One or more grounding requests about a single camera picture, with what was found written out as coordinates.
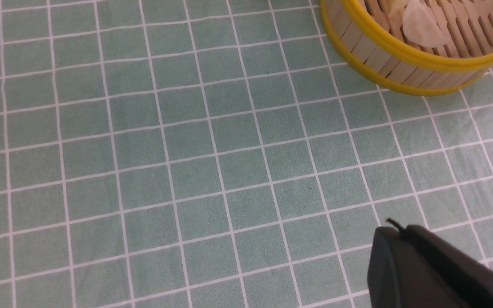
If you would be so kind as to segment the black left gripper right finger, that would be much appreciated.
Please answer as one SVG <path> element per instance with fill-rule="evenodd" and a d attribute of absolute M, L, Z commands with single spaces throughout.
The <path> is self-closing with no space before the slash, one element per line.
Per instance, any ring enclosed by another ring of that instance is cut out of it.
<path fill-rule="evenodd" d="M 432 232 L 416 225 L 403 238 L 470 308 L 493 308 L 493 271 Z"/>

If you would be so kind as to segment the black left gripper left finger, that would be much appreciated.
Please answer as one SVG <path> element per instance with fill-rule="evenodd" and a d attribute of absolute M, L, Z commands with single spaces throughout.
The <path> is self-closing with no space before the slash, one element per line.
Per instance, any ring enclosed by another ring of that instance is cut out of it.
<path fill-rule="evenodd" d="M 375 229 L 368 264 L 367 283 L 374 308 L 459 308 L 460 297 L 433 269 L 404 232 L 419 232 L 444 253 L 456 248 L 419 225 L 403 227 L 388 218 L 390 226 Z"/>

